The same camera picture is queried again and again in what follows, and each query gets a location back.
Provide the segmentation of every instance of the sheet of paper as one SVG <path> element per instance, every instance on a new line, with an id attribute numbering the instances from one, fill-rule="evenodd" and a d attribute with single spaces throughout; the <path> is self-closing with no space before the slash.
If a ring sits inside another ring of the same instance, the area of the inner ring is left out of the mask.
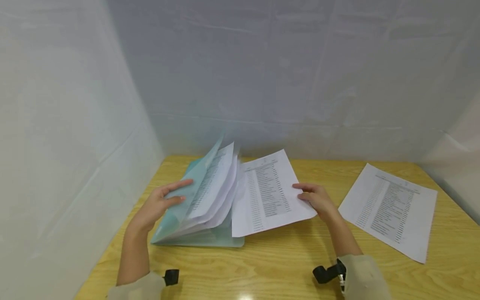
<path id="1" fill-rule="evenodd" d="M 231 169 L 233 149 L 234 144 L 231 143 L 217 152 L 192 201 L 192 205 L 187 213 L 187 219 L 204 216 L 212 207 Z"/>
<path id="2" fill-rule="evenodd" d="M 300 191 L 292 188 L 298 182 L 297 176 L 284 150 L 243 163 L 240 175 L 246 191 L 239 194 L 232 206 L 233 237 L 277 228 L 317 214 L 297 198 Z"/>
<path id="3" fill-rule="evenodd" d="M 169 238 L 179 237 L 199 230 L 213 228 L 223 223 L 232 207 L 236 188 L 235 178 L 238 165 L 239 162 L 237 160 L 237 155 L 234 155 L 230 170 L 225 178 L 225 182 L 220 188 L 220 191 L 218 192 L 218 195 L 207 214 L 192 219 L 191 227 L 182 224 L 182 227 L 174 234 L 170 235 Z"/>
<path id="4" fill-rule="evenodd" d="M 437 191 L 367 164 L 339 207 L 343 218 L 425 263 Z"/>

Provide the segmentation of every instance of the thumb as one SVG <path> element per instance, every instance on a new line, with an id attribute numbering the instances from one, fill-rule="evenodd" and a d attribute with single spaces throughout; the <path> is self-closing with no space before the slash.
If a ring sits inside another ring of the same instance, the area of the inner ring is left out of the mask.
<path id="1" fill-rule="evenodd" d="M 169 208 L 171 206 L 178 205 L 183 201 L 185 201 L 185 196 L 175 196 L 175 197 L 170 197 L 168 199 L 164 199 L 163 203 L 166 208 Z"/>
<path id="2" fill-rule="evenodd" d="M 297 196 L 299 199 L 304 201 L 313 201 L 312 193 L 303 192 Z"/>

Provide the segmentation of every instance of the person's right hand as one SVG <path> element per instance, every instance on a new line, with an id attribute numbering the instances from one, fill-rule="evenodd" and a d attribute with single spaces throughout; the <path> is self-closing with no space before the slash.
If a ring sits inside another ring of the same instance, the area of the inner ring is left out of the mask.
<path id="1" fill-rule="evenodd" d="M 323 186 L 313 183 L 295 183 L 292 187 L 303 190 L 298 198 L 309 202 L 323 221 L 340 214 Z"/>

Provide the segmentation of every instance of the white fabric wall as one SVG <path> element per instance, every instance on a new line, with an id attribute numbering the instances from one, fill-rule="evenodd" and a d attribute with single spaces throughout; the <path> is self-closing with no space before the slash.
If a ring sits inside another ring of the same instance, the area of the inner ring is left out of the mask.
<path id="1" fill-rule="evenodd" d="M 71 299 L 163 159 L 97 0 L 0 2 L 0 299 Z"/>
<path id="2" fill-rule="evenodd" d="M 477 0 L 107 3 L 168 154 L 225 128 L 244 155 L 418 161 L 479 82 L 457 72 Z"/>
<path id="3" fill-rule="evenodd" d="M 480 93 L 420 165 L 480 224 Z"/>

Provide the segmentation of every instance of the wooden table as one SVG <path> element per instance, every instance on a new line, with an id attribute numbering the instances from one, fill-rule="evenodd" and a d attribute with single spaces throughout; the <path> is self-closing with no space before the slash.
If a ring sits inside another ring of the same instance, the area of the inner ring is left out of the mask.
<path id="1" fill-rule="evenodd" d="M 154 187 L 179 180 L 194 159 L 170 156 L 164 160 L 76 299 L 105 299 L 115 285 L 128 222 Z M 361 161 L 291 163 L 300 182 L 324 185 L 337 205 L 365 166 Z M 363 252 L 377 261 L 394 299 L 480 299 L 479 226 L 417 165 L 370 163 L 438 191 L 425 265 L 349 223 Z M 162 299 L 342 299 L 337 280 L 318 285 L 312 276 L 313 268 L 330 266 L 335 259 L 328 231 L 318 217 L 247 236 L 242 248 L 150 245 L 149 252 L 153 271 L 162 275 L 167 269 L 180 269 L 179 284 L 165 288 Z"/>

